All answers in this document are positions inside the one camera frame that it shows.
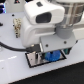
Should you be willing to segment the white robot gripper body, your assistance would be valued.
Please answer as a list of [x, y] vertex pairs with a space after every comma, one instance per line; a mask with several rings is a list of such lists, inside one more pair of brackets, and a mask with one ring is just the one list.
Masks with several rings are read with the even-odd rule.
[[38, 35], [38, 42], [35, 44], [35, 51], [37, 53], [71, 48], [76, 43], [76, 37], [71, 26], [67, 28], [58, 26], [52, 31], [48, 29], [37, 29], [36, 33]]

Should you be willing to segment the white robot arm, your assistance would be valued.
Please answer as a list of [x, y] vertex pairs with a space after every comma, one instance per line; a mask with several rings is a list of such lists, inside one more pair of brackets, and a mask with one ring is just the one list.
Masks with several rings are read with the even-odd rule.
[[21, 40], [26, 51], [52, 52], [76, 43], [73, 26], [82, 19], [84, 0], [33, 0], [24, 5]]

